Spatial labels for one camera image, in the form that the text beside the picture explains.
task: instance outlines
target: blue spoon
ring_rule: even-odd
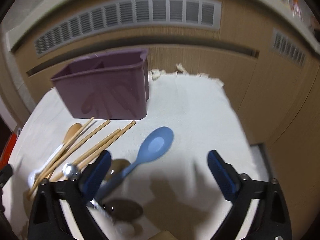
[[[140,146],[134,163],[123,169],[99,188],[95,196],[97,202],[109,195],[135,167],[155,161],[164,155],[173,141],[173,131],[169,127],[159,127],[150,133]]]

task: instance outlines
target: wooden chopstick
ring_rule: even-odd
[[[99,148],[95,149],[94,151],[90,151],[90,152],[88,151],[88,152],[84,153],[78,159],[76,159],[72,164],[73,165],[78,165],[79,163],[84,161],[83,163],[81,163],[79,165],[79,170],[82,170],[86,165],[88,165],[91,161],[93,161],[96,157],[98,157],[99,154],[103,150],[108,148],[112,143],[114,143],[121,135],[123,135],[127,130],[129,130],[135,124],[136,124],[136,122],[132,121],[131,123],[129,123],[126,127],[124,127],[118,133],[114,134],[115,132],[113,132],[114,136],[110,140],[106,141],[102,146],[100,146]],[[56,180],[60,179],[62,176],[63,176],[63,173],[60,172],[57,176],[55,176],[53,181],[56,181]]]
[[[42,179],[45,178],[47,174],[50,172],[47,172],[46,170],[50,168],[63,154],[63,152],[75,141],[75,139],[79,136],[80,133],[89,125],[89,123],[94,119],[92,117],[90,120],[88,120],[66,143],[65,145],[61,148],[60,151],[55,155],[55,157],[48,163],[48,165],[44,168],[44,170],[40,173],[36,181],[34,182],[32,188],[28,191],[27,193],[27,198],[30,198],[30,196],[33,194],[34,190],[38,187],[39,183],[41,182]]]
[[[110,135],[108,135],[107,137],[105,137],[102,141],[98,142],[95,146],[93,146],[90,150],[86,151],[84,154],[82,154],[78,159],[76,159],[74,163],[76,163],[75,165],[77,165],[79,162],[78,160],[81,160],[82,158],[86,158],[87,156],[90,156],[92,153],[94,153],[97,149],[100,149],[101,146],[103,146],[104,144],[106,144],[111,138],[113,138],[117,133],[120,132],[120,129],[115,130],[113,133],[111,133]],[[52,166],[48,172],[50,172],[51,170],[55,169],[56,167]],[[62,172],[59,172],[53,179],[52,181],[57,181],[58,179],[60,179],[63,176]]]
[[[92,155],[88,156],[88,158],[86,160],[82,159],[80,162],[82,162],[84,160],[83,163],[81,163],[79,165],[79,170],[81,171],[86,165],[88,165],[91,161],[93,161],[96,157],[99,156],[99,154],[105,150],[106,148],[108,148],[111,144],[113,144],[121,135],[123,135],[127,130],[129,130],[132,126],[134,126],[136,124],[136,121],[132,121],[131,123],[129,123],[126,127],[124,127],[119,133],[117,133],[115,136],[112,137],[111,140],[109,140],[108,142],[106,142],[103,146],[101,146],[98,150],[96,150],[94,153],[92,153]]]
[[[73,146],[71,149],[69,149],[60,159],[58,159],[53,165],[56,165],[55,167],[59,166],[63,161],[65,161],[73,152],[75,152],[77,149],[79,149],[87,140],[89,140],[93,135],[95,135],[97,132],[99,132],[102,128],[104,128],[107,124],[110,123],[110,120],[106,120],[103,124],[101,124],[99,127],[94,129],[91,133],[89,133],[86,137],[84,137],[80,142],[78,142],[75,146]],[[52,176],[53,171],[51,172],[50,176],[47,176],[47,179],[50,179]]]

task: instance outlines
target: white tablecloth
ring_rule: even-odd
[[[113,143],[109,151],[113,158],[133,162],[144,138],[160,126],[173,130],[174,142],[165,156],[137,167],[111,197],[127,197],[143,206],[144,216],[136,221],[141,233],[133,239],[148,239],[160,230],[169,230],[179,240],[210,239],[231,204],[224,200],[207,167],[208,152],[216,149],[239,173],[260,179],[241,124],[221,83],[214,79],[166,74],[156,81],[150,79],[149,87],[147,116]],[[5,215],[21,239],[27,232],[24,209],[30,208],[23,198],[28,174],[46,161],[75,122],[83,124],[86,120],[73,119],[52,89],[22,129],[9,160],[14,175],[5,185],[3,196]],[[102,122],[96,120],[90,131]],[[129,122],[112,120],[67,161]],[[62,201],[62,206],[74,237],[82,239],[68,205]],[[238,239],[245,236],[254,211],[255,207],[249,210]],[[121,239],[109,220],[95,210],[92,214],[110,240]]]

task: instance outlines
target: vent grille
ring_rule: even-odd
[[[187,22],[198,22],[199,16],[199,2],[197,1],[187,1],[187,11],[186,11],[186,21]]]
[[[170,20],[182,22],[182,0],[170,0]]]
[[[34,44],[36,53],[43,55],[66,43],[115,28],[161,24],[218,30],[220,18],[221,2],[214,0],[117,0],[73,15],[43,33]],[[303,55],[298,53],[296,57],[302,60]]]
[[[96,9],[91,11],[92,15],[92,27],[94,30],[99,30],[104,28],[103,25],[103,15],[102,15],[102,9]]]
[[[52,33],[51,32],[47,32],[45,37],[47,38],[47,42],[48,42],[48,47],[52,48],[54,46],[54,41],[53,41],[53,37],[52,37]]]
[[[136,0],[136,18],[137,22],[149,21],[149,1]]]
[[[204,25],[213,25],[213,14],[214,14],[214,5],[204,3],[202,5],[202,21]]]
[[[79,16],[80,18],[80,26],[82,33],[88,33],[91,31],[91,24],[90,24],[90,15],[89,13],[85,13]]]
[[[73,18],[69,22],[70,22],[71,36],[72,37],[79,36],[80,28],[79,28],[78,18]]]
[[[107,27],[118,25],[117,7],[115,4],[105,6]]]
[[[154,21],[166,20],[165,0],[152,0],[152,10]]]
[[[302,66],[306,57],[304,52],[281,32],[274,30],[273,36],[272,48],[282,56],[288,57],[299,66]]]
[[[132,23],[132,4],[131,1],[119,3],[121,23]]]
[[[61,24],[61,34],[62,34],[62,39],[64,41],[67,41],[70,39],[68,23]]]
[[[54,41],[55,44],[59,44],[62,42],[62,37],[61,37],[61,33],[60,33],[60,28],[56,27],[52,30],[53,36],[54,36]]]

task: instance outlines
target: metal spoon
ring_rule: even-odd
[[[66,163],[62,168],[63,175],[66,176],[68,179],[75,180],[78,179],[81,175],[81,172],[79,171],[78,167],[76,165],[73,165],[71,163]],[[90,200],[90,203],[94,206],[96,210],[98,210],[101,214],[103,214],[105,217],[109,218],[112,221],[112,224],[115,225],[115,220],[99,205],[95,199]],[[133,236],[135,229],[132,224],[130,223],[121,223],[116,226],[116,231],[118,234],[129,237]]]

